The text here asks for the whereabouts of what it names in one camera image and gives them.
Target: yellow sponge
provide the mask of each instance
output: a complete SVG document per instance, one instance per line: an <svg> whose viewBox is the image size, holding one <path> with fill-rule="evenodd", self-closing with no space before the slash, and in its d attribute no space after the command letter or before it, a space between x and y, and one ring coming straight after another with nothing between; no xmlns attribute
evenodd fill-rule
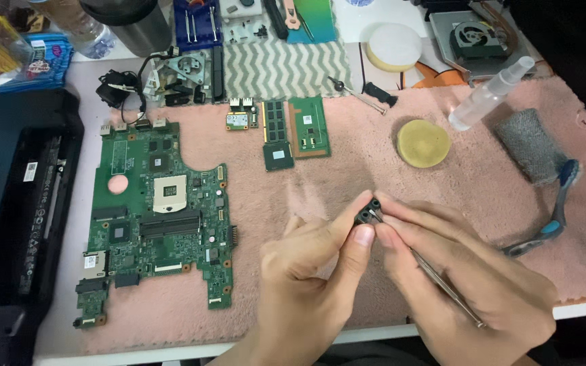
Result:
<svg viewBox="0 0 586 366"><path fill-rule="evenodd" d="M417 168L428 168L445 159L451 139L444 128L416 119L397 133L397 151L405 162Z"/></svg>

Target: zigzag patterned cloth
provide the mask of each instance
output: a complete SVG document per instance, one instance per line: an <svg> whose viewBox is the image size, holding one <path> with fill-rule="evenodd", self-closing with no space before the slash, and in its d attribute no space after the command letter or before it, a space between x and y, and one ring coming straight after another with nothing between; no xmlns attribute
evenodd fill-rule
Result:
<svg viewBox="0 0 586 366"><path fill-rule="evenodd" d="M343 42L287 44L275 35L270 19L267 40L224 46L225 89L228 98L257 100L345 95L333 88L328 76L349 88L350 64Z"/></svg>

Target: blue packaging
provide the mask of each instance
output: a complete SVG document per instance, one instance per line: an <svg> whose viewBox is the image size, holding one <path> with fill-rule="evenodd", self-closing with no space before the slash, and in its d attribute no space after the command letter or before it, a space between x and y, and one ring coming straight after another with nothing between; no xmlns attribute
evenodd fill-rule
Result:
<svg viewBox="0 0 586 366"><path fill-rule="evenodd" d="M64 87L64 78L74 48L60 33L25 35L33 48L33 58L10 81L0 85L0 93Z"/></svg>

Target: white desk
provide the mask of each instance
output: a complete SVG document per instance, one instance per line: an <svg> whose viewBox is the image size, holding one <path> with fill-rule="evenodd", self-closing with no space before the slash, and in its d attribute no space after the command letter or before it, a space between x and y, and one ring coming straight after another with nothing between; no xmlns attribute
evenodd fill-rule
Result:
<svg viewBox="0 0 586 366"><path fill-rule="evenodd" d="M337 3L338 24L344 23L343 18L358 16L354 9L341 6L345 0L335 0ZM394 7L393 12L384 12L378 8L378 12L385 14L386 19L398 17L405 19L405 12L412 13L413 9L407 9L408 1L402 0L375 0L374 4L400 3L402 7ZM375 14L368 13L366 18L376 19ZM421 20L419 11L415 10L416 18L409 19L411 26L417 27L417 20ZM344 37L353 37L343 33ZM97 62L74 62L67 74L67 84L72 93L79 96L80 115L85 124L85 137L78 166L74 192L70 206L70 214L67 220L64 241L62 245L61 261L58 267L56 287L51 309L43 321L38 332L35 347L36 365L127 365L134 363L150 363L171 360L184 360L190 358L208 357L219 355L232 346L230 343L204 346L185 346L164 348L161 350L149 350L139 352L111 353L105 355L81 355L84 334L72 327L72 321L77 318L79 310L76 309L76 279L80 274L81 254L85 251L88 239L89 218L91 212L92 196L94 191L94 172L100 161L101 138L98 135L99 128L105 123L110 111L108 106L101 102L94 90L100 85L98 77L104 75L109 69L117 71L138 70L142 59L117 59ZM127 107L137 107L138 97L130 96ZM568 305L558 307L553 311L556 319L566 319L586 316L586 304ZM396 337L410 337L417 335L414 325L389 326L381 328L358 329L342 332L336 339L336 343L351 343L358 341L371 341Z"/></svg>

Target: metal bracket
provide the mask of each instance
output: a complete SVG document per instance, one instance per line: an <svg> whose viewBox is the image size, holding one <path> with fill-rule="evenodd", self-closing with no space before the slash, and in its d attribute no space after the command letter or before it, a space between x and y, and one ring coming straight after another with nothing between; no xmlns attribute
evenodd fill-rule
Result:
<svg viewBox="0 0 586 366"><path fill-rule="evenodd" d="M205 54L189 54L167 60L166 66L178 73L178 79L189 79L202 85L205 79Z"/></svg>

